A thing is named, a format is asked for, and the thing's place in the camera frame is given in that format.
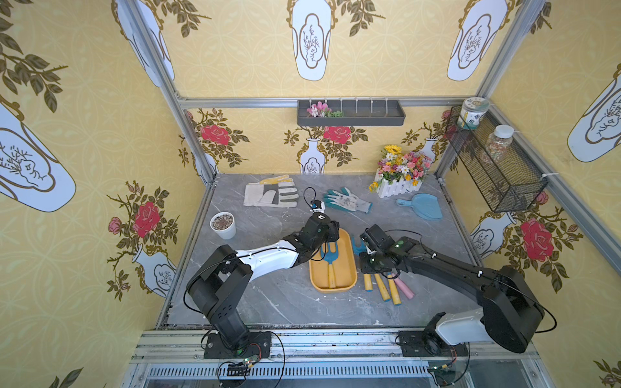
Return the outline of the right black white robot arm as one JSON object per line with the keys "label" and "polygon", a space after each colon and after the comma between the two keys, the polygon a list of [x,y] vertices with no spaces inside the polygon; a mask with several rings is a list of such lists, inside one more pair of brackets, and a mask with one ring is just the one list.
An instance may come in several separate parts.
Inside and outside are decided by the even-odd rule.
{"label": "right black white robot arm", "polygon": [[510,266],[493,270],[466,264],[415,239],[393,239],[377,225],[366,229],[361,239],[367,248],[360,254],[364,273],[422,275],[477,303],[475,310],[440,312],[432,318],[421,335],[431,354],[463,343],[488,341],[524,353],[547,313],[522,275]]}

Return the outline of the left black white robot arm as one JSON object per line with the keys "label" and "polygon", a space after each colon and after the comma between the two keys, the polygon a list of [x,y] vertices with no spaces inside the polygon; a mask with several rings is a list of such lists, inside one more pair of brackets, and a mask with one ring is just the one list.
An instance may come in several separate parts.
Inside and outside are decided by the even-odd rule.
{"label": "left black white robot arm", "polygon": [[237,312],[247,285],[255,279],[310,261],[326,243],[340,237],[340,224],[324,213],[313,213],[305,226],[274,244],[251,250],[218,247],[186,286],[197,311],[220,335],[224,347],[240,353],[250,331]]}

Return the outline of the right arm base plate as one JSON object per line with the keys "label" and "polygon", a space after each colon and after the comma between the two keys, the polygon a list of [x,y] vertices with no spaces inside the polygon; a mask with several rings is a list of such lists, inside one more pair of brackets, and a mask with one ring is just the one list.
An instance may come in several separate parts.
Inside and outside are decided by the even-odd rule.
{"label": "right arm base plate", "polygon": [[438,335],[422,330],[399,331],[396,336],[404,357],[467,357],[468,347],[465,344],[446,344]]}

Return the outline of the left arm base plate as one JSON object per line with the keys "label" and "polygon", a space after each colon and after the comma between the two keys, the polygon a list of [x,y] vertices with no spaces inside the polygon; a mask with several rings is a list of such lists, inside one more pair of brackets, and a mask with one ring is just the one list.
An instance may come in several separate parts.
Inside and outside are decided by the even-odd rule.
{"label": "left arm base plate", "polygon": [[257,356],[270,356],[272,334],[267,331],[251,331],[239,344],[225,345],[218,333],[210,333],[205,344],[204,358],[208,360],[238,360]]}

